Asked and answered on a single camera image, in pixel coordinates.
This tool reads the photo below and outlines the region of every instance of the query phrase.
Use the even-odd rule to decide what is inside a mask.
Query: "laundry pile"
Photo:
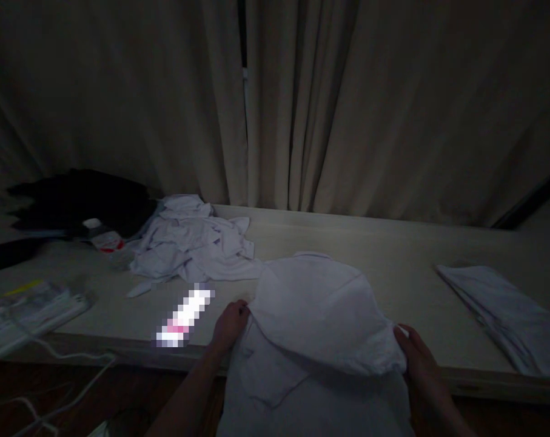
[[[19,219],[12,227],[28,235],[85,237],[82,222],[97,217],[127,240],[157,207],[145,185],[86,169],[16,185],[8,188],[8,193],[34,201],[12,213]]]
[[[437,271],[520,373],[550,377],[549,311],[492,268],[439,265]]]
[[[197,195],[173,195],[153,219],[143,238],[133,247],[134,274],[152,278],[130,294],[149,289],[152,283],[181,276],[186,282],[256,279],[262,263],[254,258],[254,244],[244,238],[248,217],[226,220],[213,217],[210,203]]]
[[[30,200],[9,212],[18,218],[12,228],[27,238],[0,243],[0,269],[31,259],[54,239],[86,241],[82,223],[93,217],[126,241],[137,239],[158,207],[143,184],[87,169],[15,185],[7,192]]]
[[[359,270],[313,252],[265,262],[249,309],[219,436],[414,435],[406,358]]]

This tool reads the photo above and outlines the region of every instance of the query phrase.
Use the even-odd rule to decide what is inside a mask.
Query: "curtain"
[[[246,13],[250,205],[487,226],[550,174],[550,1]]]
[[[247,202],[235,0],[0,1],[0,178],[92,168]]]

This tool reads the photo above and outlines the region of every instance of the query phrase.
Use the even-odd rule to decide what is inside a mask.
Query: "crumpled white clothes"
[[[311,252],[264,264],[218,435],[414,435],[406,358],[364,275]]]
[[[549,311],[490,267],[438,265],[437,271],[520,373],[550,377]]]
[[[190,283],[260,276],[262,263],[253,259],[254,244],[244,238],[248,217],[212,217],[212,206],[197,195],[174,195],[163,203],[130,266],[132,273],[155,279],[149,286],[177,275]]]

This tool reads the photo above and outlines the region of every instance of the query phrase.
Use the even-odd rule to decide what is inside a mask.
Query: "white desk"
[[[550,402],[550,382],[516,375],[432,267],[458,262],[489,265],[550,309],[549,239],[522,232],[372,218],[221,205],[215,209],[227,219],[250,217],[247,238],[255,242],[255,255],[262,260],[318,251],[364,272],[380,308],[387,317],[418,330],[446,368],[456,393]],[[0,228],[6,224],[0,218]],[[181,279],[126,299],[128,290],[142,278],[111,271],[88,245],[66,242],[51,243],[34,259],[0,271],[0,294],[33,279],[68,283],[96,298],[91,310],[49,335],[58,346],[107,348],[126,362],[166,368],[191,365],[210,341],[216,318],[228,302],[252,299],[256,284],[253,280],[215,283],[216,298],[196,323],[189,347],[160,350],[151,347],[152,334],[189,289]],[[33,349],[16,353],[15,359],[45,361],[44,353]]]

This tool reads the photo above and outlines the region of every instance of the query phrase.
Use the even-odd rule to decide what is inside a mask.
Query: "person's right hand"
[[[246,326],[249,315],[250,310],[244,300],[229,303],[216,321],[208,350],[215,351],[221,356],[226,354]]]
[[[408,358],[408,375],[424,400],[437,412],[453,405],[452,396],[444,383],[440,367],[428,346],[414,328],[402,326],[410,336],[406,338],[399,327],[394,327],[394,336]]]

